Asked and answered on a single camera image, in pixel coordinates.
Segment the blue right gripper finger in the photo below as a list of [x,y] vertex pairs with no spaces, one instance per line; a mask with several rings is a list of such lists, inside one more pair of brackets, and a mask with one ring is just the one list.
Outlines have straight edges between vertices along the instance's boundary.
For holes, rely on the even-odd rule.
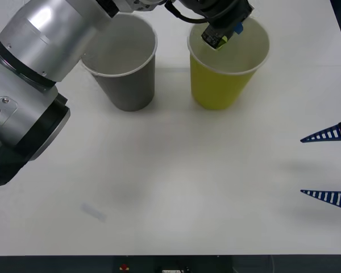
[[301,193],[321,200],[328,204],[341,208],[341,191],[314,191],[309,189],[300,190]]
[[341,141],[341,122],[313,133],[300,140],[301,143]]

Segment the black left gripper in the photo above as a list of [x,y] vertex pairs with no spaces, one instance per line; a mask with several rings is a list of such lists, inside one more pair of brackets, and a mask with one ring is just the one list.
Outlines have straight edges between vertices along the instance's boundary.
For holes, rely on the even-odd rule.
[[254,10],[249,1],[198,1],[201,14],[207,18],[209,26],[203,36],[240,35],[243,32],[243,21]]

